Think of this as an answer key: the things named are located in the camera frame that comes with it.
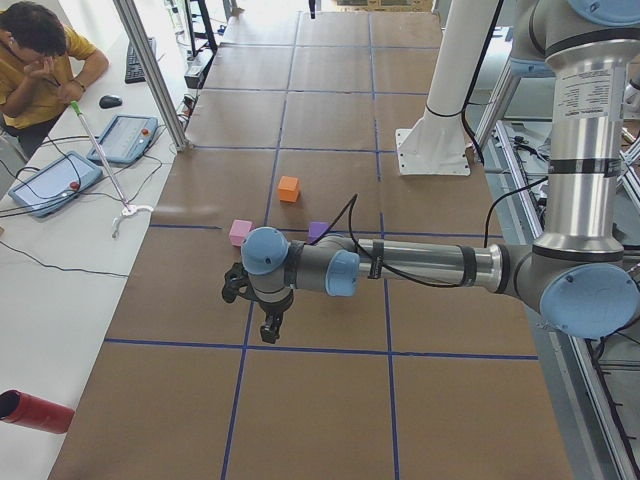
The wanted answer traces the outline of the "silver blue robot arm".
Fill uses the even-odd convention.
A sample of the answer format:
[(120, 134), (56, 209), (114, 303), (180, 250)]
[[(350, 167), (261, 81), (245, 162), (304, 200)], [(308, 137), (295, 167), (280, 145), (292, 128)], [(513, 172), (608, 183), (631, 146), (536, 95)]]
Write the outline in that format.
[(520, 1), (508, 64), (555, 78), (545, 223), (531, 246), (481, 248), (324, 232), (316, 241), (251, 231), (225, 276), (223, 297), (265, 312), (263, 341), (278, 340), (296, 290), (351, 296), (365, 277), (432, 288), (482, 287), (521, 300), (552, 328), (598, 339), (628, 326), (639, 289), (613, 235), (629, 63), (639, 53), (635, 1)]

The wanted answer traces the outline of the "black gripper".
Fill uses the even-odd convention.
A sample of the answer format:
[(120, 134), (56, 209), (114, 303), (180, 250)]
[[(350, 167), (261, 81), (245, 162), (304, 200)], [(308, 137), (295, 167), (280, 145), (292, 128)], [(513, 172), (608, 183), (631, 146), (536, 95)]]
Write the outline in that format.
[(278, 291), (255, 291), (257, 302), (266, 314), (278, 314), (275, 317), (267, 315), (260, 326), (260, 336), (264, 343), (276, 343), (280, 338), (280, 328), (283, 321), (283, 313), (293, 304), (294, 292), (290, 288), (282, 288)]

